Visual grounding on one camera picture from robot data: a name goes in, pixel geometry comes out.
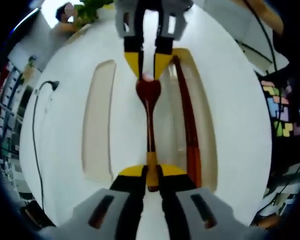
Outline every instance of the green plant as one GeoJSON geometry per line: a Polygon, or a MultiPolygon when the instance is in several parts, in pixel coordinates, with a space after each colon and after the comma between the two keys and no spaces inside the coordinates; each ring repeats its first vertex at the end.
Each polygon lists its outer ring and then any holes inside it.
{"type": "Polygon", "coordinates": [[[77,16],[86,23],[92,23],[98,18],[97,10],[113,3],[114,0],[80,0],[80,2],[82,4],[74,5],[77,16]]]}

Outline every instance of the black cable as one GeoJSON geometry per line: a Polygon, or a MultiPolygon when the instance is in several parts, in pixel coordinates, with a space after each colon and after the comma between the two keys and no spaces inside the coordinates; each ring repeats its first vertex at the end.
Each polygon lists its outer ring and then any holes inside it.
{"type": "Polygon", "coordinates": [[[55,91],[59,85],[58,81],[45,81],[41,84],[39,89],[36,92],[36,97],[35,97],[35,102],[34,102],[34,107],[33,107],[33,116],[32,116],[32,140],[33,140],[33,148],[34,148],[34,156],[35,156],[35,162],[36,162],[36,169],[39,174],[39,179],[40,179],[40,190],[41,190],[41,205],[42,205],[42,211],[45,212],[45,207],[44,207],[44,186],[43,186],[43,181],[42,181],[42,176],[39,168],[39,163],[38,163],[38,155],[37,155],[37,147],[36,147],[36,140],[35,140],[35,117],[36,117],[36,109],[37,109],[37,103],[39,99],[39,94],[40,90],[43,88],[45,84],[50,84],[52,87],[52,90],[55,91]]]}
{"type": "MultiPolygon", "coordinates": [[[[247,8],[252,12],[252,14],[254,15],[254,17],[256,18],[256,20],[258,21],[263,33],[264,33],[264,36],[269,44],[269,48],[270,48],[270,51],[271,51],[271,56],[272,56],[272,59],[273,59],[273,66],[274,66],[274,71],[277,72],[278,71],[278,67],[277,67],[277,61],[276,61],[276,56],[275,56],[275,51],[274,51],[274,48],[272,46],[272,43],[271,43],[271,40],[270,40],[270,37],[268,35],[268,33],[266,32],[266,29],[265,29],[265,26],[262,24],[258,14],[256,13],[256,11],[253,9],[253,7],[250,5],[250,3],[247,1],[247,0],[243,0],[244,4],[247,6],[247,8]]],[[[282,92],[281,92],[281,87],[278,88],[279,89],[279,104],[278,104],[278,108],[279,108],[279,114],[278,114],[278,121],[277,121],[277,125],[275,126],[275,131],[274,131],[274,137],[277,136],[277,133],[278,133],[278,129],[279,129],[279,126],[280,126],[280,119],[281,119],[281,108],[282,108],[282,92]]],[[[300,166],[298,168],[298,170],[294,173],[293,176],[295,176],[298,171],[300,170],[300,166]]],[[[261,208],[257,213],[261,212],[262,210],[264,210],[265,208],[267,208],[273,201],[276,200],[276,198],[286,189],[286,187],[292,182],[293,178],[291,177],[291,180],[284,186],[284,188],[274,196],[274,198],[266,205],[264,206],[263,208],[261,208]]]]}
{"type": "MultiPolygon", "coordinates": [[[[254,15],[254,17],[256,18],[256,20],[258,21],[263,33],[264,33],[264,36],[269,44],[269,48],[270,48],[270,51],[271,51],[271,56],[272,56],[272,60],[273,60],[273,66],[274,66],[274,71],[277,72],[278,71],[278,67],[277,67],[277,61],[276,61],[276,56],[275,56],[275,51],[274,51],[274,47],[272,46],[271,44],[271,40],[270,40],[270,37],[265,29],[265,26],[262,24],[258,14],[256,13],[256,11],[254,10],[254,8],[250,5],[250,3],[247,1],[247,0],[243,0],[244,4],[246,5],[246,7],[251,11],[251,13],[254,15]]],[[[280,121],[280,118],[281,118],[281,108],[282,108],[282,97],[281,97],[281,88],[279,87],[279,114],[278,114],[278,122],[277,122],[277,125],[275,126],[275,131],[274,131],[274,134],[277,135],[277,132],[278,132],[278,129],[279,129],[279,121],[280,121]]]]}
{"type": "Polygon", "coordinates": [[[262,210],[264,210],[265,208],[267,208],[268,206],[270,206],[270,205],[276,200],[276,198],[277,198],[278,196],[280,196],[280,194],[282,194],[282,192],[286,189],[286,187],[287,187],[288,185],[290,185],[290,183],[293,181],[294,176],[297,175],[297,173],[299,172],[299,170],[300,170],[300,166],[299,166],[298,169],[295,171],[295,173],[291,176],[290,181],[288,181],[288,182],[285,184],[285,186],[282,188],[282,190],[281,190],[279,193],[277,193],[277,194],[273,197],[273,199],[272,199],[267,205],[265,205],[263,208],[261,208],[260,210],[258,210],[258,211],[256,212],[257,214],[260,213],[260,212],[261,212],[262,210]]]}

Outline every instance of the person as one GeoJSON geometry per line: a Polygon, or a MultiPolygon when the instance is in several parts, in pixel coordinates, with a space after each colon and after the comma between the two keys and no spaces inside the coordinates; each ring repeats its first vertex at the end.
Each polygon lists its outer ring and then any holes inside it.
{"type": "Polygon", "coordinates": [[[37,68],[43,71],[51,57],[67,42],[67,40],[80,30],[84,22],[80,17],[77,17],[77,11],[74,6],[67,2],[59,7],[55,12],[55,18],[58,23],[49,32],[49,41],[46,48],[42,51],[42,55],[37,60],[37,68]]]}

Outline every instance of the wooden spoon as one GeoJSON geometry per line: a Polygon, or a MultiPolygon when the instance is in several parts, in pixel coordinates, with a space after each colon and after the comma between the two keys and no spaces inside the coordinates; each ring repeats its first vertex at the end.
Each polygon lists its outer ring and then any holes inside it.
{"type": "Polygon", "coordinates": [[[136,82],[136,92],[143,103],[147,119],[147,153],[146,164],[148,172],[146,175],[146,185],[150,192],[159,190],[159,180],[157,173],[157,153],[154,135],[153,113],[161,94],[161,84],[159,80],[154,80],[142,75],[142,79],[136,82]]]}

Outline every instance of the wooden utensil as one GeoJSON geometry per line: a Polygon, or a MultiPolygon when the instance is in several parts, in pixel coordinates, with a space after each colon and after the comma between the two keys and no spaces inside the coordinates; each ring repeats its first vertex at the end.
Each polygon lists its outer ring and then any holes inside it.
{"type": "Polygon", "coordinates": [[[157,153],[154,136],[153,113],[161,94],[161,84],[159,80],[143,78],[136,82],[136,92],[143,103],[147,119],[147,153],[146,164],[148,172],[146,175],[146,184],[150,192],[159,190],[159,180],[157,173],[157,153]]]}
{"type": "Polygon", "coordinates": [[[179,82],[182,109],[184,116],[185,141],[186,141],[186,169],[187,174],[195,183],[197,188],[202,186],[201,179],[201,158],[198,144],[198,135],[194,111],[186,84],[186,79],[181,68],[180,59],[173,56],[173,63],[176,68],[176,74],[179,82]]]}

